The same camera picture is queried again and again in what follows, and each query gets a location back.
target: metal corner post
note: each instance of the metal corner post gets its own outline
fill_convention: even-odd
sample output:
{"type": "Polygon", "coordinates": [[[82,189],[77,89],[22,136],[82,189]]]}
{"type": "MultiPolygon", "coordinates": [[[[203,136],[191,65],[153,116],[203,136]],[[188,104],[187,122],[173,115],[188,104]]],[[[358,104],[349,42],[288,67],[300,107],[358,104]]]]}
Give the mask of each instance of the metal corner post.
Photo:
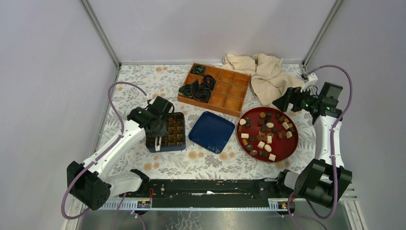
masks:
{"type": "Polygon", "coordinates": [[[121,62],[118,59],[118,57],[112,47],[112,44],[110,44],[110,41],[106,36],[106,33],[103,31],[103,28],[100,25],[100,22],[97,19],[96,14],[94,13],[89,1],[88,0],[79,0],[79,1],[82,4],[83,9],[85,10],[85,13],[89,17],[89,20],[92,23],[94,30],[96,31],[97,35],[99,36],[101,43],[103,43],[103,46],[106,48],[106,51],[109,54],[110,58],[112,59],[113,63],[116,65],[116,67],[120,67],[121,62]]]}
{"type": "Polygon", "coordinates": [[[323,25],[320,28],[312,46],[309,49],[309,52],[306,54],[306,57],[303,59],[303,65],[306,67],[309,63],[310,59],[312,58],[313,54],[315,53],[318,45],[320,44],[321,39],[323,38],[324,34],[326,33],[327,28],[330,26],[331,22],[333,21],[334,16],[336,16],[337,11],[339,10],[340,6],[342,5],[344,0],[336,0],[333,7],[331,8],[330,12],[327,15],[326,20],[324,21],[323,25]]]}

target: blue tray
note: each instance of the blue tray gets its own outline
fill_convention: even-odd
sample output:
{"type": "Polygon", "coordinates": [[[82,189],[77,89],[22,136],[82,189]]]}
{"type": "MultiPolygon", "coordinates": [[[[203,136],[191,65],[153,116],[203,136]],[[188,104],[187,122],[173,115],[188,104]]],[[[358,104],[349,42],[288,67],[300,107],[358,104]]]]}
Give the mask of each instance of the blue tray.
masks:
{"type": "Polygon", "coordinates": [[[194,143],[216,154],[223,151],[235,125],[226,119],[210,112],[204,112],[189,133],[194,143]]]}

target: gray wall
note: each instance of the gray wall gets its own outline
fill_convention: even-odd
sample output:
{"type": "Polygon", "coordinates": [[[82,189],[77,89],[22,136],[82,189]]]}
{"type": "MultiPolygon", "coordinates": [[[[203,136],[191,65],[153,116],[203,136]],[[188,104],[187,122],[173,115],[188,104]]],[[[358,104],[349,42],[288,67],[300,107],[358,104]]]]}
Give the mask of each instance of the gray wall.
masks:
{"type": "Polygon", "coordinates": [[[0,229],[60,229],[115,67],[78,0],[0,2],[0,229]]]}
{"type": "MultiPolygon", "coordinates": [[[[341,153],[370,230],[406,225],[405,9],[404,0],[344,1],[309,65],[340,65],[352,76],[341,153]]],[[[335,69],[316,74],[319,86],[330,81],[345,88],[339,103],[344,108],[345,76],[335,69]]]]}
{"type": "Polygon", "coordinates": [[[334,0],[90,0],[121,61],[302,60],[334,0]]]}

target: gray floor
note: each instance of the gray floor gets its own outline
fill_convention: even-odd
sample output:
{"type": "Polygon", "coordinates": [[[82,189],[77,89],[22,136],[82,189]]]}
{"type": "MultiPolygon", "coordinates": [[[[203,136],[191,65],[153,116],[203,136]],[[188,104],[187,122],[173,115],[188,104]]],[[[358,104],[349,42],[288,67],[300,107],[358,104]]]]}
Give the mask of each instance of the gray floor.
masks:
{"type": "MultiPolygon", "coordinates": [[[[305,201],[296,202],[297,213],[315,217],[305,201]]],[[[320,214],[327,214],[329,209],[317,206],[320,214]]],[[[263,211],[149,211],[142,216],[147,230],[296,230],[289,217],[273,218],[276,213],[263,211]]],[[[114,211],[91,211],[81,220],[81,230],[111,230],[114,211]]],[[[303,230],[322,230],[312,220],[295,217],[303,230]]],[[[329,230],[351,229],[347,212],[342,204],[337,207],[335,215],[322,221],[329,230]]],[[[139,219],[129,211],[119,211],[116,230],[141,230],[139,219]]]]}

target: red plate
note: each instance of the red plate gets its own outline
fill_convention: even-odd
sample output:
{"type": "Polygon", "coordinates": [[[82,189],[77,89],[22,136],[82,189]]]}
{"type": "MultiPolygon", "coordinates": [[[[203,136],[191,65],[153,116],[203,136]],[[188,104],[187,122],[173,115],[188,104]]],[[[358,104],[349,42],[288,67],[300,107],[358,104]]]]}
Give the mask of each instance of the red plate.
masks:
{"type": "MultiPolygon", "coordinates": [[[[292,122],[292,120],[286,114],[282,113],[279,110],[269,108],[269,107],[258,107],[258,108],[251,109],[251,110],[247,111],[246,113],[244,113],[242,115],[242,117],[240,117],[240,119],[249,117],[251,119],[251,128],[245,128],[245,125],[243,125],[241,133],[248,133],[250,137],[254,136],[255,142],[254,143],[248,142],[248,144],[251,144],[252,146],[254,146],[254,150],[257,150],[257,151],[261,150],[260,148],[258,148],[259,140],[257,139],[257,135],[259,135],[259,132],[261,131],[261,126],[258,125],[258,121],[261,119],[259,117],[259,114],[261,112],[272,113],[270,122],[272,122],[274,124],[274,127],[276,127],[278,129],[278,132],[274,133],[272,143],[270,144],[270,146],[272,148],[271,153],[273,155],[276,155],[276,158],[275,158],[275,161],[271,161],[268,158],[260,156],[259,154],[252,156],[252,157],[255,157],[258,160],[267,161],[267,162],[277,162],[277,161],[285,160],[290,155],[292,155],[292,153],[295,151],[295,149],[297,147],[297,143],[299,141],[299,135],[297,134],[297,128],[294,125],[294,123],[292,122]],[[279,139],[278,133],[282,130],[286,131],[286,129],[282,126],[282,122],[280,122],[278,119],[276,119],[277,114],[280,114],[281,116],[282,115],[285,116],[289,120],[289,123],[293,124],[293,128],[296,130],[296,132],[292,133],[293,137],[291,137],[289,139],[286,137],[279,139]]],[[[239,124],[239,120],[238,120],[238,124],[237,124],[237,128],[236,128],[237,139],[240,142],[241,147],[245,150],[245,152],[247,152],[249,154],[249,151],[245,149],[245,146],[242,143],[241,133],[238,132],[239,127],[240,127],[240,124],[239,124]]],[[[269,130],[267,132],[262,132],[262,133],[263,133],[262,137],[266,137],[266,134],[271,133],[271,130],[269,130]]]]}

